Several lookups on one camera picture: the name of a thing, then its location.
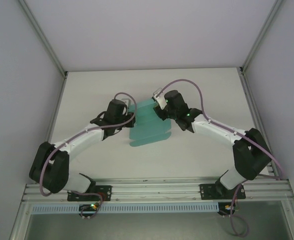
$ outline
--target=white table surface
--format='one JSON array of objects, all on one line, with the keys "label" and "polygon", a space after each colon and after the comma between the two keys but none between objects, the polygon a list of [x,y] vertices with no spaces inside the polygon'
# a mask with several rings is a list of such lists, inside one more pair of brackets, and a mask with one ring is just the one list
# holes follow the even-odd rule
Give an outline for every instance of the white table surface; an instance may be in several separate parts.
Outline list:
[{"label": "white table surface", "polygon": [[[254,127],[236,68],[194,68],[69,72],[51,142],[71,137],[100,112],[115,93],[127,92],[137,102],[176,79],[194,81],[203,93],[206,113],[238,129]],[[190,108],[200,109],[195,87],[172,85]],[[219,177],[234,165],[232,149],[206,136],[182,131],[172,121],[165,141],[131,147],[129,129],[89,147],[70,164],[71,172],[94,179]]]}]

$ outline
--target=teal fabric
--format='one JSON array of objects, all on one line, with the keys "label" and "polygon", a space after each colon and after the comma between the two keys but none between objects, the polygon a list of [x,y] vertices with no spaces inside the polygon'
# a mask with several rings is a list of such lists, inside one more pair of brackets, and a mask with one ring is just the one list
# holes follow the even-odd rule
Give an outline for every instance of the teal fabric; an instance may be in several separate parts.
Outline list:
[{"label": "teal fabric", "polygon": [[[172,128],[170,119],[161,120],[155,113],[156,103],[153,99],[137,103],[136,122],[133,128],[130,128],[129,143],[132,147],[138,147],[145,144],[151,144],[168,139]],[[134,112],[135,106],[131,105],[128,112]]]}]

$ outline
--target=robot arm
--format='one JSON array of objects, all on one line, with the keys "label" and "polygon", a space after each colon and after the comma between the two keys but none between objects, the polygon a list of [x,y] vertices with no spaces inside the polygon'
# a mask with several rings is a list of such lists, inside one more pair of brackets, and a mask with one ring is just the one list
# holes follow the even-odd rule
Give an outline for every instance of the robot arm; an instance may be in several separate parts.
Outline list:
[{"label": "robot arm", "polygon": [[[189,108],[177,90],[160,95],[156,92],[153,98],[158,103],[154,111],[162,120],[173,119],[183,131],[188,130],[192,133],[209,136],[226,147],[232,148],[234,166],[216,181],[215,190],[218,195],[224,195],[226,191],[233,190],[246,180],[254,180],[271,161],[266,154],[236,134],[240,133],[250,138],[269,151],[262,134],[257,129],[252,128],[245,131],[212,119],[208,120],[201,110]],[[224,127],[232,129],[234,132],[230,132]]]},{"label": "robot arm", "polygon": [[128,105],[129,102],[126,104],[124,101],[113,99],[107,111],[99,114],[82,131],[67,138],[68,140],[53,144],[47,141],[42,143],[33,161],[29,177],[40,183],[44,164],[49,155],[55,151],[43,174],[43,187],[51,193],[58,193],[62,189],[85,193],[90,185],[95,185],[95,181],[83,174],[69,173],[69,164],[91,145],[115,135],[118,133],[116,131],[121,131],[123,127],[134,127],[135,117],[133,113],[127,111]]}]

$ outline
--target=white wall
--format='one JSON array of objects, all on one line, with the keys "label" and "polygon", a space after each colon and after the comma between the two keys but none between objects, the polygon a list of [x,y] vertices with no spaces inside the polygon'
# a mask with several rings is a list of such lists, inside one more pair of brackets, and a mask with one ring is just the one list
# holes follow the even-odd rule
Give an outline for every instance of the white wall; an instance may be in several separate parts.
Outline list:
[{"label": "white wall", "polygon": [[9,238],[62,82],[17,1],[0,0],[0,240]]},{"label": "white wall", "polygon": [[287,0],[247,71],[275,156],[294,191],[294,0]]},{"label": "white wall", "polygon": [[26,0],[67,71],[239,67],[275,0]]}]

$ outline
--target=aluminum frame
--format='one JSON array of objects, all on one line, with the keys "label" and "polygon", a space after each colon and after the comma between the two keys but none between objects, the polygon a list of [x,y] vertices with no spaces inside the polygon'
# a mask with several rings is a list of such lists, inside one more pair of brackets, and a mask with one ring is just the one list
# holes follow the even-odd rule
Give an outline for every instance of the aluminum frame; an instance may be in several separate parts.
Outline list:
[{"label": "aluminum frame", "polygon": [[[250,109],[254,125],[259,129],[266,142],[268,139],[260,119],[253,95],[251,93],[246,74],[237,68],[239,78],[243,86],[243,91]],[[52,137],[57,112],[59,110],[61,96],[55,109],[54,117],[49,127],[47,139]],[[268,165],[270,175],[278,175],[278,171],[272,164]],[[97,179],[98,185],[112,185],[111,201],[105,204],[130,204],[130,203],[206,203],[206,202],[226,202],[226,200],[202,200],[199,184],[214,183],[216,177],[185,177],[185,178],[129,178],[129,179]],[[244,183],[246,199],[241,202],[251,201],[281,201],[283,215],[288,223],[288,231],[294,240],[294,193],[288,180],[275,180],[258,177],[253,181]],[[36,204],[71,204],[75,202],[67,201],[67,192],[61,191],[49,197],[41,196],[38,184],[27,184],[22,196],[21,205],[10,235],[10,240],[23,240],[27,234],[28,225],[33,206]]]}]

